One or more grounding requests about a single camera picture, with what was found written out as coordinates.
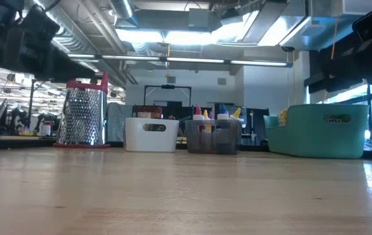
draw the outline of label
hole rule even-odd
[[[139,112],[138,118],[151,118],[151,113],[150,112]]]
[[[351,122],[351,117],[347,114],[325,115],[324,121],[326,123],[349,123]]]

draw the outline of clear plastic bin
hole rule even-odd
[[[186,121],[189,153],[237,154],[241,142],[238,120]]]

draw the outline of workbench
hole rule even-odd
[[[0,150],[0,234],[372,234],[372,161]]]

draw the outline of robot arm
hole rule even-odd
[[[0,67],[55,82],[94,77],[93,70],[72,61],[51,43],[59,26],[42,7],[34,5],[25,18],[15,20],[17,13],[22,15],[23,3],[24,0],[0,0]]]

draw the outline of air vent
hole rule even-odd
[[[226,85],[226,78],[218,78],[218,85],[225,86]]]
[[[175,76],[168,76],[167,77],[167,83],[168,84],[175,84],[176,83],[176,77]]]

